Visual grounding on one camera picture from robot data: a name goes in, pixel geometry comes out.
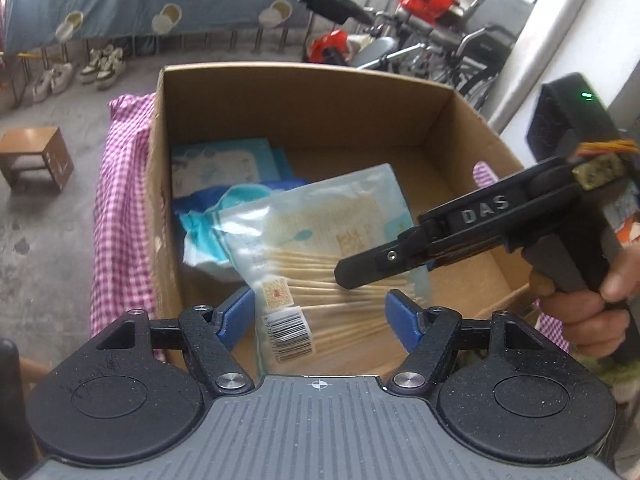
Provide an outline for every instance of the gray floor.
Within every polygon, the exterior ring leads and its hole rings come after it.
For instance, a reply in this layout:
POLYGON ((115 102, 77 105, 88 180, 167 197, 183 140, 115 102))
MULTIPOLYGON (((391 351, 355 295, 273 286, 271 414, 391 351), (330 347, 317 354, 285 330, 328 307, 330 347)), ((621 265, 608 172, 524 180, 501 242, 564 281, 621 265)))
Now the gray floor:
POLYGON ((62 194, 48 181, 30 179, 11 192, 0 177, 0 336, 20 354, 56 365, 88 338, 93 267, 95 186, 110 120, 107 103, 129 93, 155 91, 167 64, 216 60, 296 60, 288 53, 175 52, 129 61, 110 89, 73 82, 59 96, 0 116, 0 134, 25 126, 60 127, 75 170, 62 194))

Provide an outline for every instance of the screw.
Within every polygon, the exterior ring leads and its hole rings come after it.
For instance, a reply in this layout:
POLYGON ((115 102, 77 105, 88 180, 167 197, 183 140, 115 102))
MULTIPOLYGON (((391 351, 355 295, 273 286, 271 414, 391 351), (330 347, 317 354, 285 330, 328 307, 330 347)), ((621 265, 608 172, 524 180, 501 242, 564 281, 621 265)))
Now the screw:
POLYGON ((216 384, 223 390, 237 390, 238 388, 245 386, 246 379, 242 374, 228 372, 220 375, 220 377, 216 379, 216 384))
POLYGON ((394 382, 402 388, 418 388, 425 383, 425 379, 416 372, 400 372, 394 377, 394 382))

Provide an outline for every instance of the shoe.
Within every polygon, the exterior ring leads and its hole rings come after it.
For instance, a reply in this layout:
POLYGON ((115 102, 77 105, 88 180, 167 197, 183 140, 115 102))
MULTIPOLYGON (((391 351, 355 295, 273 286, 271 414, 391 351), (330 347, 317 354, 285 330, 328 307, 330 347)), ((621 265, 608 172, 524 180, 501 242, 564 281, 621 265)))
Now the shoe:
POLYGON ((118 76, 124 72, 124 66, 122 49, 116 48, 107 58, 100 72, 98 72, 95 78, 96 88, 98 90, 104 90, 113 85, 118 76))
POLYGON ((113 53, 113 45, 108 44, 104 49, 92 48, 89 53, 89 63, 78 74, 78 79, 83 85, 91 84, 98 77, 107 58, 113 53))
POLYGON ((74 76, 74 66, 71 63, 56 64, 51 72, 51 91, 54 94, 64 92, 74 76))
POLYGON ((34 103, 41 103, 47 98, 51 90, 51 71, 45 70, 42 75, 36 79, 31 89, 34 103))

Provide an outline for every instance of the human hand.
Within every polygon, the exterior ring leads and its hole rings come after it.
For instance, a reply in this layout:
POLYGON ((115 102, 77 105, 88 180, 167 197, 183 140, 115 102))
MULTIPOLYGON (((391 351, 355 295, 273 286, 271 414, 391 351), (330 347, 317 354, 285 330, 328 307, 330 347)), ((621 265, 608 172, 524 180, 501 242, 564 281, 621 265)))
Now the human hand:
POLYGON ((562 336, 576 345, 580 354, 608 356, 625 340, 630 316, 626 310, 605 311, 604 306, 640 293, 640 246, 628 247, 618 255, 599 294, 590 290, 558 292, 548 277, 535 270, 529 284, 540 297, 542 312, 562 321, 562 336))

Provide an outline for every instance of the pink gingham cloth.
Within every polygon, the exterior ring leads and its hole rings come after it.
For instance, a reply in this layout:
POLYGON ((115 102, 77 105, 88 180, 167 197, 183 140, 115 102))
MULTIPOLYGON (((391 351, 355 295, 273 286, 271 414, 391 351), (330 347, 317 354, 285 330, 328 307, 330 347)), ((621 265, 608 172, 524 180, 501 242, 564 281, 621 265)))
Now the pink gingham cloth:
POLYGON ((91 336, 132 308, 154 317, 146 248, 145 168, 154 94, 109 103, 111 126, 94 206, 91 336))
MULTIPOLYGON (((484 161, 478 162, 474 166, 473 175, 476 186, 479 188, 490 186, 499 180, 494 170, 484 161)), ((538 300, 536 300, 536 306, 540 306, 538 300)), ((536 327, 549 341, 555 343, 565 352, 569 351, 569 342, 562 337, 562 321, 541 312, 536 327)))

